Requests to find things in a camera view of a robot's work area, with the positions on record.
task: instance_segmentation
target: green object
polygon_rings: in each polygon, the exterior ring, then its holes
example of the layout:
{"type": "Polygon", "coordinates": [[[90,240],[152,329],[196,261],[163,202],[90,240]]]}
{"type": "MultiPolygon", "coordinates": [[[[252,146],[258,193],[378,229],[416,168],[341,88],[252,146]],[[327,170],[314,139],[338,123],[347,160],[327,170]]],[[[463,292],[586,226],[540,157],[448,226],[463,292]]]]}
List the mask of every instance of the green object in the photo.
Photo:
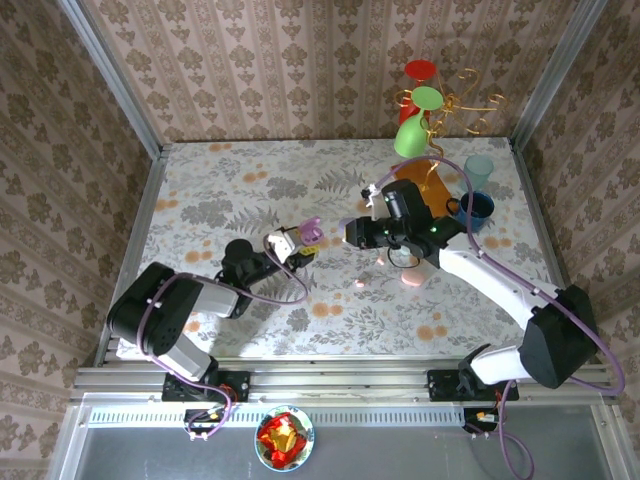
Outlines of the green object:
{"type": "Polygon", "coordinates": [[[424,149],[427,147],[427,132],[421,124],[424,111],[436,110],[444,102],[442,94],[431,87],[418,87],[413,90],[411,101],[420,108],[420,111],[409,117],[400,126],[393,144],[396,153],[405,158],[417,157],[424,153],[424,149]]]}
{"type": "Polygon", "coordinates": [[[418,87],[411,92],[411,101],[423,110],[437,110],[444,103],[442,94],[431,87],[418,87]]]}

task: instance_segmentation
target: wire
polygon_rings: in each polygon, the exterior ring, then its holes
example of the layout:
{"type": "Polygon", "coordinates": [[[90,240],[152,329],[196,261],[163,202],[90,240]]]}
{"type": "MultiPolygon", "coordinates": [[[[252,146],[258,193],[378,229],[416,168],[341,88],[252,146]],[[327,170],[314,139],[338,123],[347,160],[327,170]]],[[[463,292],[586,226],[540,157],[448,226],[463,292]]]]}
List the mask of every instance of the wire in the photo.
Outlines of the wire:
{"type": "MultiPolygon", "coordinates": [[[[603,388],[603,387],[600,387],[599,385],[594,385],[594,384],[585,382],[584,380],[581,380],[579,378],[575,378],[573,376],[570,377],[570,379],[574,383],[577,383],[578,385],[590,388],[592,390],[600,392],[603,395],[615,396],[615,395],[619,395],[620,393],[622,393],[624,388],[625,388],[625,384],[626,384],[626,380],[625,380],[625,377],[624,377],[624,372],[622,370],[622,366],[620,365],[620,362],[618,361],[616,356],[613,354],[613,352],[609,349],[607,344],[602,341],[602,339],[597,335],[597,333],[593,332],[582,320],[580,320],[573,312],[569,311],[562,304],[560,304],[560,302],[558,302],[555,298],[551,297],[546,292],[538,289],[535,285],[533,285],[531,282],[527,281],[525,278],[522,278],[520,275],[518,275],[516,272],[512,271],[510,268],[508,268],[508,267],[502,265],[500,262],[494,260],[492,257],[490,257],[488,254],[486,254],[480,248],[480,245],[478,244],[478,242],[476,241],[475,237],[473,236],[473,232],[472,232],[472,228],[471,228],[471,225],[472,225],[471,212],[473,210],[473,186],[471,185],[471,181],[469,180],[469,177],[467,176],[467,174],[464,172],[463,169],[461,169],[458,165],[453,163],[451,160],[446,159],[444,157],[438,157],[438,156],[435,156],[435,155],[422,155],[422,156],[419,156],[419,157],[414,157],[414,158],[411,158],[409,160],[406,160],[406,161],[400,163],[399,165],[397,165],[395,168],[391,169],[385,176],[383,176],[375,184],[376,188],[379,189],[384,182],[386,182],[398,170],[400,170],[401,168],[405,167],[406,165],[409,165],[411,163],[418,162],[418,161],[423,161],[423,160],[434,160],[434,161],[445,163],[446,165],[449,165],[450,167],[452,167],[458,174],[460,174],[462,176],[462,178],[464,178],[464,181],[465,181],[465,183],[467,185],[467,191],[469,193],[469,205],[467,206],[467,214],[466,214],[466,222],[465,222],[466,223],[466,227],[467,227],[467,237],[469,239],[469,244],[471,245],[471,248],[475,251],[475,253],[478,255],[478,257],[481,258],[485,263],[490,265],[494,270],[502,273],[507,278],[509,278],[509,279],[513,280],[514,282],[522,285],[524,288],[529,290],[529,292],[532,295],[538,295],[545,302],[553,305],[563,315],[565,315],[567,318],[569,318],[569,320],[571,320],[587,337],[589,337],[589,339],[593,343],[595,343],[596,346],[600,349],[600,351],[602,351],[602,353],[604,353],[604,355],[607,357],[607,359],[611,363],[611,366],[613,367],[613,370],[616,373],[616,377],[618,378],[618,384],[615,387],[603,388]]],[[[517,438],[514,435],[511,435],[509,433],[506,433],[504,431],[504,417],[506,415],[506,408],[505,407],[506,407],[506,403],[507,403],[507,396],[509,394],[509,390],[511,389],[511,386],[514,383],[515,383],[515,380],[509,380],[509,382],[507,383],[507,386],[506,386],[506,388],[504,390],[504,393],[502,394],[502,399],[500,400],[500,410],[499,410],[499,413],[498,413],[498,417],[499,417],[498,418],[498,437],[500,438],[500,448],[502,450],[502,456],[504,457],[505,463],[507,464],[507,467],[509,468],[511,473],[516,478],[518,478],[519,480],[529,480],[529,479],[533,478],[533,473],[535,471],[535,465],[534,465],[533,456],[531,455],[531,452],[529,451],[529,449],[526,447],[526,445],[519,438],[517,438]],[[507,449],[506,449],[505,439],[510,439],[511,441],[515,442],[520,447],[520,449],[527,454],[527,456],[529,458],[529,462],[531,463],[531,470],[529,472],[529,475],[527,475],[526,477],[521,477],[520,475],[518,475],[516,473],[515,468],[513,467],[513,464],[511,463],[511,459],[509,458],[509,454],[508,454],[507,449]]]]}
{"type": "Polygon", "coordinates": [[[396,267],[396,268],[402,268],[402,269],[405,269],[405,270],[406,270],[407,268],[416,268],[418,265],[420,265],[421,260],[420,260],[419,258],[417,259],[417,260],[418,260],[418,262],[417,262],[415,265],[408,265],[408,266],[406,266],[406,267],[402,267],[402,266],[400,266],[400,265],[396,265],[396,263],[391,259],[391,250],[392,250],[392,248],[391,248],[391,247],[387,248],[387,258],[389,259],[389,263],[390,263],[391,265],[393,265],[394,267],[396,267]]]}
{"type": "Polygon", "coordinates": [[[511,387],[515,384],[515,380],[509,380],[507,382],[507,386],[504,388],[504,393],[502,394],[502,400],[500,400],[500,410],[498,412],[498,438],[500,439],[500,449],[502,450],[502,456],[504,457],[504,461],[507,464],[507,467],[509,467],[509,470],[511,470],[511,473],[513,474],[514,477],[516,477],[518,480],[531,480],[533,478],[533,474],[535,473],[535,463],[533,462],[533,455],[531,455],[531,451],[529,451],[529,449],[526,447],[526,445],[517,437],[514,437],[515,441],[518,446],[522,449],[523,452],[525,452],[527,454],[527,456],[529,457],[529,463],[531,464],[531,469],[529,470],[529,474],[525,477],[522,477],[520,475],[518,475],[518,473],[516,472],[515,467],[513,466],[513,463],[511,463],[511,458],[509,457],[509,452],[507,452],[507,445],[505,440],[505,437],[507,434],[504,431],[504,420],[505,420],[505,415],[507,414],[507,397],[509,396],[509,390],[511,390],[511,387]]]}
{"type": "Polygon", "coordinates": [[[222,425],[224,425],[224,423],[229,419],[229,416],[231,414],[231,407],[232,407],[232,402],[231,402],[231,398],[230,396],[227,394],[227,392],[225,391],[225,389],[223,388],[219,388],[213,385],[207,385],[205,383],[200,383],[200,382],[194,382],[192,380],[189,380],[188,378],[184,377],[183,375],[175,372],[171,367],[169,367],[168,365],[164,364],[158,357],[156,357],[153,353],[149,353],[146,351],[145,347],[144,347],[144,342],[143,342],[143,337],[144,337],[144,331],[145,328],[147,326],[147,323],[149,323],[149,318],[151,317],[151,312],[153,311],[153,309],[155,308],[155,305],[160,301],[160,299],[162,298],[162,296],[164,295],[164,293],[167,291],[167,289],[178,279],[180,278],[188,278],[188,279],[192,279],[192,280],[198,280],[200,282],[205,282],[205,283],[211,283],[214,285],[217,285],[221,288],[225,288],[227,290],[231,290],[233,292],[236,292],[240,295],[244,295],[246,297],[252,298],[253,300],[257,300],[260,302],[264,302],[264,303],[270,303],[272,305],[296,305],[299,303],[302,303],[306,300],[306,298],[309,296],[309,289],[307,288],[307,286],[304,284],[304,282],[302,280],[300,280],[286,265],[283,265],[278,259],[277,257],[275,257],[275,255],[273,255],[270,251],[269,251],[269,245],[267,242],[267,236],[265,235],[264,238],[262,239],[262,244],[264,246],[264,252],[267,255],[267,257],[273,262],[275,263],[289,278],[295,280],[298,282],[299,285],[302,286],[303,290],[304,290],[304,296],[298,300],[294,300],[291,302],[283,302],[283,301],[279,301],[279,300],[274,300],[271,298],[267,298],[267,297],[261,297],[259,295],[254,295],[251,292],[248,292],[246,290],[242,290],[240,288],[236,288],[233,287],[231,285],[226,285],[224,283],[219,283],[216,279],[211,279],[211,278],[207,278],[207,277],[203,277],[201,275],[196,275],[194,273],[186,273],[186,272],[181,272],[181,273],[176,273],[173,276],[169,277],[161,286],[160,288],[158,288],[158,291],[156,292],[156,294],[153,296],[153,298],[151,299],[151,301],[149,302],[149,305],[147,306],[147,308],[145,309],[144,313],[142,314],[142,317],[140,318],[140,324],[138,325],[138,331],[136,332],[136,346],[138,347],[138,350],[140,350],[140,352],[146,356],[149,360],[151,360],[153,363],[155,363],[156,365],[158,365],[160,368],[162,368],[163,370],[169,372],[171,375],[173,375],[174,377],[176,377],[178,380],[180,380],[182,383],[185,383],[187,385],[190,385],[194,388],[199,388],[199,389],[204,389],[204,390],[211,390],[213,392],[216,392],[220,395],[222,395],[222,397],[225,400],[225,408],[224,408],[224,414],[222,416],[222,419],[220,420],[220,422],[218,422],[218,425],[216,425],[213,429],[211,429],[210,431],[203,433],[203,438],[209,438],[211,437],[214,433],[216,433],[221,427],[222,425]]]}
{"type": "Polygon", "coordinates": [[[500,439],[500,449],[502,450],[502,455],[505,458],[505,462],[507,464],[507,466],[509,467],[509,470],[511,471],[511,473],[518,479],[518,480],[531,480],[533,478],[533,474],[535,473],[535,462],[533,461],[533,455],[531,454],[531,450],[529,450],[527,448],[527,446],[524,444],[524,442],[522,440],[520,440],[520,438],[518,438],[517,436],[513,435],[512,433],[508,433],[505,432],[504,430],[500,433],[500,425],[502,423],[500,417],[498,419],[498,433],[496,432],[485,432],[483,430],[480,430],[478,427],[476,427],[475,425],[468,423],[466,426],[468,426],[469,428],[471,428],[472,430],[475,430],[477,433],[481,434],[481,435],[489,435],[492,437],[495,437],[496,435],[498,436],[498,438],[500,439]],[[522,451],[522,453],[525,454],[525,456],[527,457],[527,459],[529,460],[529,464],[531,465],[531,468],[529,469],[529,473],[527,474],[526,477],[521,477],[518,473],[516,473],[515,471],[515,467],[513,466],[513,464],[511,463],[511,459],[509,459],[508,454],[506,453],[506,443],[504,442],[504,440],[511,440],[513,443],[515,443],[518,448],[522,451]]]}

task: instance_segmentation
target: floral tablecloth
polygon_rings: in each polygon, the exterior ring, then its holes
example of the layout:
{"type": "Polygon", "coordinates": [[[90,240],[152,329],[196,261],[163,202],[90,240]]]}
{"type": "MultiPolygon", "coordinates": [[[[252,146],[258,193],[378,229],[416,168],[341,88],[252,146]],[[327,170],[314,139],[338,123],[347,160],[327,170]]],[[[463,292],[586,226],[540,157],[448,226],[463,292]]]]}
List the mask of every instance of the floral tablecloth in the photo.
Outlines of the floral tablecloth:
{"type": "MultiPolygon", "coordinates": [[[[494,172],[483,189],[495,200],[480,242],[500,259],[548,280],[547,267],[515,163],[504,138],[444,139],[451,160],[491,156],[494,172]]],[[[262,237],[281,225],[322,218],[326,239],[300,277],[310,288],[304,304],[277,307],[253,302],[237,320],[192,313],[185,332],[215,356],[391,354],[463,355],[522,335],[501,308],[458,278],[426,264],[418,288],[401,283],[401,271],[379,266],[377,251],[360,252],[341,241],[338,222],[366,214],[360,190],[402,160],[392,140],[323,140],[173,145],[140,265],[159,261],[177,271],[213,277],[225,245],[262,237]],[[364,288],[354,280],[369,277],[364,288]]],[[[454,196],[459,179],[438,173],[454,196]]],[[[300,295],[282,274],[253,291],[280,299],[300,295]]],[[[118,356],[139,358],[121,341],[118,356]]]]}

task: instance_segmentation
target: clear cup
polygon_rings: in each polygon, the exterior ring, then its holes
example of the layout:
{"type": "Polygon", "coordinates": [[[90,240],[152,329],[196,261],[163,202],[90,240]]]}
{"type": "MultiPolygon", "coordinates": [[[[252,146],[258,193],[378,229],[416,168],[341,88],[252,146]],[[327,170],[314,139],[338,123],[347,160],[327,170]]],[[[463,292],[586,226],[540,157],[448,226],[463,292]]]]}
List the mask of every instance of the clear cup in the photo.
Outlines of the clear cup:
{"type": "MultiPolygon", "coordinates": [[[[469,177],[474,191],[482,190],[482,187],[489,181],[492,172],[493,162],[488,155],[471,155],[464,162],[464,173],[469,177]]],[[[462,190],[467,192],[468,188],[464,178],[460,181],[460,184],[462,190]]]]}

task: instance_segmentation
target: wall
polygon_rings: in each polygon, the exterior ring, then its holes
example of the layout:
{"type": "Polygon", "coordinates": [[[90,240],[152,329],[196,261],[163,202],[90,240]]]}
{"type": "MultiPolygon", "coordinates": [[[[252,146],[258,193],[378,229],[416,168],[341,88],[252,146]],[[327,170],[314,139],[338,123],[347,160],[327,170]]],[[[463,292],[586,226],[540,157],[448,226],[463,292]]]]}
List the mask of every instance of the wall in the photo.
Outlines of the wall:
{"type": "Polygon", "coordinates": [[[83,1],[164,142],[390,137],[393,94],[411,86],[403,67],[417,58],[458,92],[458,70],[484,72],[468,104],[505,94],[490,133],[509,135],[577,4],[83,1]]]}
{"type": "Polygon", "coordinates": [[[0,1],[0,478],[41,478],[149,167],[55,2],[0,1]]]}
{"type": "Polygon", "coordinates": [[[640,451],[640,3],[610,0],[525,158],[567,277],[622,360],[640,451]]]}

